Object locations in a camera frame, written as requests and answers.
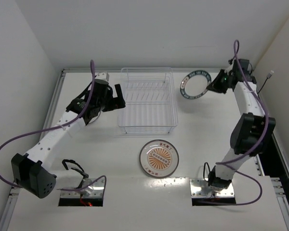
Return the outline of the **blue rimmed white plate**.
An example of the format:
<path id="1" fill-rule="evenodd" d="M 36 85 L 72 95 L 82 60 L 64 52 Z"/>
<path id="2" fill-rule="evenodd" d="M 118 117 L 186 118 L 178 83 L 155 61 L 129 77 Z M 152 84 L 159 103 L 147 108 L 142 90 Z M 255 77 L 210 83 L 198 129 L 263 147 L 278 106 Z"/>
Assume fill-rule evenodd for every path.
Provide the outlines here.
<path id="1" fill-rule="evenodd" d="M 207 81 L 207 85 L 205 87 L 205 89 L 200 93 L 200 94 L 197 94 L 197 95 L 189 95 L 186 91 L 186 85 L 188 83 L 188 81 L 190 79 L 192 79 L 193 77 L 196 77 L 196 76 L 201 76 L 203 78 L 206 79 Z M 207 87 L 211 84 L 211 75 L 209 74 L 209 72 L 205 71 L 205 70 L 195 70 L 195 71 L 192 71 L 191 73 L 187 74 L 183 80 L 181 81 L 180 83 L 180 93 L 181 95 L 185 98 L 185 99 L 188 99 L 188 100 L 195 100 L 195 99 L 198 99 L 200 97 L 202 97 L 203 95 L 205 95 L 207 93 Z"/>

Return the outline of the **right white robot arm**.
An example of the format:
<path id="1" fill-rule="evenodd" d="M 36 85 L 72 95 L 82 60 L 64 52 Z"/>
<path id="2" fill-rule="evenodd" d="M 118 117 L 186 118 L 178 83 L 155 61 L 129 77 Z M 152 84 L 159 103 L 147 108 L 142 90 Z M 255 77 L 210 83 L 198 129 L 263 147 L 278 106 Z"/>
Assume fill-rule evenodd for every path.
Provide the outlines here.
<path id="1" fill-rule="evenodd" d="M 272 136 L 276 120 L 257 100 L 256 79 L 248 71 L 249 60 L 234 59 L 221 69 L 207 86 L 208 91 L 226 93 L 232 89 L 241 117 L 230 136 L 230 149 L 208 175 L 208 186 L 219 192 L 227 189 L 240 167 L 252 157 L 262 154 Z"/>

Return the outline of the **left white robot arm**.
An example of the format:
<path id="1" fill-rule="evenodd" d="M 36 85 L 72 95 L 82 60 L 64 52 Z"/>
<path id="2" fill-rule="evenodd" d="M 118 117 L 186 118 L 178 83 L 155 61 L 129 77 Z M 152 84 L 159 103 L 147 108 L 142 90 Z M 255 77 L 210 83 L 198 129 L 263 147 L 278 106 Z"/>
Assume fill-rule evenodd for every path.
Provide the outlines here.
<path id="1" fill-rule="evenodd" d="M 55 157 L 71 139 L 100 112 L 125 108 L 120 84 L 111 88 L 107 80 L 95 79 L 66 107 L 58 128 L 50 130 L 24 155 L 16 154 L 12 160 L 14 181 L 23 189 L 42 199 L 53 190 L 81 192 L 91 182 L 81 168 L 52 170 Z"/>

